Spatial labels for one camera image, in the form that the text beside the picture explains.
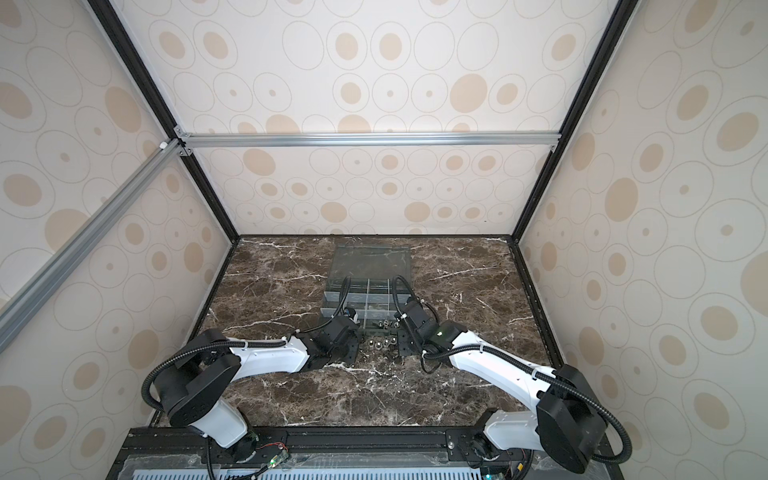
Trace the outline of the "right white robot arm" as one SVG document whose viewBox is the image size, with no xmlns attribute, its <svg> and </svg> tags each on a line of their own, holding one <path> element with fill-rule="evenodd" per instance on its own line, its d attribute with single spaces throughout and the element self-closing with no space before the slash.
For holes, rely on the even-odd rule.
<svg viewBox="0 0 768 480">
<path fill-rule="evenodd" d="M 525 407 L 522 412 L 497 410 L 486 415 L 469 441 L 473 453 L 491 461 L 506 450 L 538 450 L 570 472 L 585 473 L 608 421 L 579 370 L 528 362 L 489 344 L 461 324 L 440 323 L 434 309 L 417 297 L 394 305 L 395 318 L 423 362 L 449 364 L 469 372 Z"/>
</svg>

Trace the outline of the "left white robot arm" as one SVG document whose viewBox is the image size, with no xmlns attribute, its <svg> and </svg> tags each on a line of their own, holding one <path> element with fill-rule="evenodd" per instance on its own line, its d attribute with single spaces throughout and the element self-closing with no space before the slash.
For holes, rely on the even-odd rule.
<svg viewBox="0 0 768 480">
<path fill-rule="evenodd" d="M 272 373 L 303 373 L 352 364 L 361 341 L 357 313 L 345 308 L 325 323 L 281 340 L 240 340 L 209 329 L 145 378 L 144 402 L 174 427 L 192 427 L 229 450 L 253 449 L 255 433 L 223 399 L 231 383 Z"/>
</svg>

